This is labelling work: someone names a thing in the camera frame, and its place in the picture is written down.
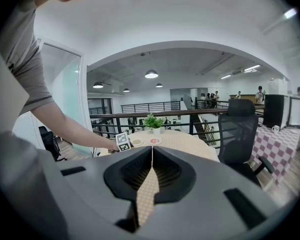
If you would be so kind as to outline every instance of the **white flower pot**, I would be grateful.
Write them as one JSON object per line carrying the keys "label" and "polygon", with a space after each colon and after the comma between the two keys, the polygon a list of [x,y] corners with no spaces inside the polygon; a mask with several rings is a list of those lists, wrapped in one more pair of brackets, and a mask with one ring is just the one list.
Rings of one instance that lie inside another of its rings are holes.
{"label": "white flower pot", "polygon": [[161,128],[152,129],[154,136],[159,137]]}

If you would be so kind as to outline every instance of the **ceiling track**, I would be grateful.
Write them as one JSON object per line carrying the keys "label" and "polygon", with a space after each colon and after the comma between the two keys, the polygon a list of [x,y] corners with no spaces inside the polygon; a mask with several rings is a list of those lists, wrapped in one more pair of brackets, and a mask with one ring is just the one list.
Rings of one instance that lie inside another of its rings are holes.
{"label": "ceiling track", "polygon": [[216,64],[214,64],[214,65],[212,65],[212,66],[210,66],[210,67],[204,69],[203,71],[201,71],[201,75],[204,75],[204,74],[210,72],[211,70],[213,70],[213,69],[216,68],[217,66],[219,66],[219,65],[225,63],[226,61],[230,60],[233,56],[235,56],[235,55],[234,55],[234,54],[231,54],[231,55],[229,55],[228,57],[225,57],[225,58],[219,60]]}

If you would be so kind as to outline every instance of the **potted plant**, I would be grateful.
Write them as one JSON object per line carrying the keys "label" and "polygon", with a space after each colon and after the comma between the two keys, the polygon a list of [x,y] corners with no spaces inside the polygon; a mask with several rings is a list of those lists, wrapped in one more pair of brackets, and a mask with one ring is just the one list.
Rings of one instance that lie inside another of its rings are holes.
{"label": "potted plant", "polygon": [[160,135],[160,127],[164,123],[162,118],[157,119],[152,113],[148,114],[147,118],[144,120],[144,125],[153,130],[155,136]]}

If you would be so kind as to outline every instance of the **white mug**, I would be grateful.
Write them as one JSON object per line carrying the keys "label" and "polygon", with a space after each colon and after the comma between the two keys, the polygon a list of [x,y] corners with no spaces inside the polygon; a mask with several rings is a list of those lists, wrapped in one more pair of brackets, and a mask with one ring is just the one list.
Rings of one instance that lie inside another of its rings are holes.
{"label": "white mug", "polygon": [[280,127],[278,125],[275,125],[274,127],[272,127],[272,131],[274,132],[274,134],[277,134],[280,130]]}

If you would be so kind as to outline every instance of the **person's arm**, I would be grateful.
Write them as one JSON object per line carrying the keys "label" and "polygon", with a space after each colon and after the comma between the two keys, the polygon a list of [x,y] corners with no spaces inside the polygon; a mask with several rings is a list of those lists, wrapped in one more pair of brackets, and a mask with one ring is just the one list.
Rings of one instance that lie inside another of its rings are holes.
{"label": "person's arm", "polygon": [[37,107],[31,112],[55,135],[71,143],[85,147],[119,150],[115,141],[101,137],[82,127],[66,116],[54,101]]}

